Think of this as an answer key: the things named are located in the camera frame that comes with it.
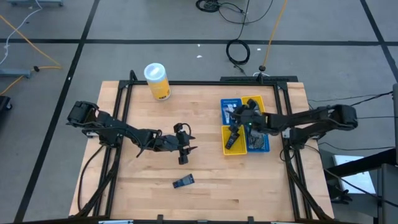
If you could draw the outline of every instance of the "bottle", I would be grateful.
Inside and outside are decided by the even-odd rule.
[[[146,66],[144,76],[156,100],[167,100],[170,97],[170,85],[162,64],[152,63]]]

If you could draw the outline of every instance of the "white lid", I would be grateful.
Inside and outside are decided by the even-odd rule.
[[[166,77],[166,70],[162,64],[152,63],[144,69],[144,76],[149,82],[160,82]]]

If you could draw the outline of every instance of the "wooden table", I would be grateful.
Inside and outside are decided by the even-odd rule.
[[[103,82],[98,98],[100,110],[112,114],[117,87],[118,82]],[[288,83],[288,87],[293,113],[308,110],[303,83]],[[111,218],[155,220],[158,214],[163,214],[165,220],[243,221],[253,216],[255,221],[294,221],[287,171],[279,159],[280,136],[269,136],[269,153],[224,156],[221,145],[220,99],[262,95],[266,111],[276,113],[273,88],[181,85],[171,88],[172,96],[159,102],[153,99],[146,85],[134,85],[127,124],[172,134],[174,124],[189,123],[196,137],[191,146],[198,149],[189,155],[189,163],[181,166],[178,152],[145,151],[136,159],[138,147],[124,138]],[[282,92],[280,97],[285,113]],[[313,140],[307,144],[317,147]],[[88,140],[82,166],[98,148],[98,138]],[[306,148],[301,155],[309,192],[326,214],[333,217],[319,154]],[[104,150],[85,172],[82,205],[98,186],[103,156]],[[193,174],[195,183],[174,189],[172,182],[188,174]],[[300,214],[305,218],[302,196],[298,188],[296,191]],[[76,194],[77,187],[70,214],[78,211]],[[102,203],[100,214],[104,213],[104,207]]]

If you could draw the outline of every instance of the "yellow tray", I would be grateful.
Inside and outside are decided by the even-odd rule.
[[[255,102],[257,102],[261,113],[266,112],[266,108],[264,107],[264,103],[262,102],[261,96],[244,96],[244,97],[242,97],[242,104],[244,104],[244,105],[247,104],[249,99],[252,99]]]
[[[244,155],[248,153],[248,150],[246,149],[246,137],[244,134],[244,128],[241,126],[239,128],[238,134],[240,136],[236,140],[236,142],[232,145],[231,149],[226,149],[225,145],[228,142],[229,136],[231,135],[231,131],[228,129],[229,126],[222,126],[221,127],[221,133],[223,137],[223,151],[224,155],[226,156],[232,156],[232,155]]]

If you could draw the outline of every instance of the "gray floor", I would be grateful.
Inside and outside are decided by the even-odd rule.
[[[64,7],[47,6],[29,19],[21,32],[32,39],[79,39],[94,0],[65,0]],[[242,8],[245,1],[230,1]],[[249,19],[264,12],[270,0],[252,0]],[[398,41],[395,0],[367,0],[386,41]],[[246,26],[242,39],[267,40],[283,1],[274,0],[262,21]],[[32,10],[0,2],[0,14],[17,26]],[[231,19],[239,16],[226,11]],[[89,39],[232,39],[239,25],[224,21],[218,13],[200,12],[195,0],[101,0]],[[0,22],[0,39],[12,30]],[[275,40],[358,40],[377,41],[359,0],[289,0]],[[44,140],[77,44],[37,44],[59,61],[63,70],[43,70],[23,80],[7,95],[14,108],[0,130],[0,223],[13,221]],[[266,45],[250,45],[251,59],[244,65],[248,75],[257,71]],[[398,60],[398,47],[389,47]],[[29,44],[11,44],[2,68],[32,68],[52,65]],[[244,57],[240,46],[231,47],[233,57]],[[165,65],[170,80],[219,80],[221,76],[241,76],[225,55],[224,44],[86,44],[78,62],[67,99],[25,221],[63,218],[68,215],[75,190],[86,139],[79,130],[65,126],[67,114],[76,100],[96,101],[103,80],[120,80],[134,69],[143,79],[144,67],[152,62]],[[396,82],[380,46],[297,46],[273,45],[267,73],[296,75],[304,82],[309,99],[320,100],[384,93]],[[13,78],[1,78],[0,90]],[[356,100],[339,103],[353,103]],[[312,106],[324,105],[313,103]],[[356,107],[358,116],[390,116],[390,96]],[[382,147],[394,145],[390,119],[360,120],[351,132],[334,131],[326,141],[338,147]],[[341,152],[347,155],[377,151]],[[337,218],[371,223],[371,218],[334,206]]]

